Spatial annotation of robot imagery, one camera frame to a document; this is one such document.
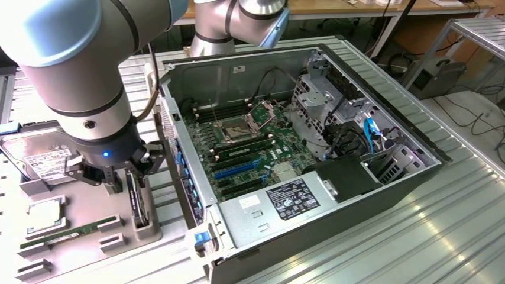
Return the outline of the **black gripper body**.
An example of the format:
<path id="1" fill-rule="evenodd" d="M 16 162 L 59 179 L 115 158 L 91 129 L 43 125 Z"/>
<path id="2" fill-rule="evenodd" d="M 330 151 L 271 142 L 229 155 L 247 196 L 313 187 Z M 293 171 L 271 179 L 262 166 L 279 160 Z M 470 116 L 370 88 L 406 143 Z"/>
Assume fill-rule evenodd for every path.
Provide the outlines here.
<path id="1" fill-rule="evenodd" d="M 109 137 L 97 140 L 71 138 L 77 153 L 82 156 L 82 171 L 85 178 L 105 178 L 105 170 L 129 169 L 137 176 L 143 176 L 147 163 L 141 159 L 146 154 L 145 143 L 133 122 Z"/>

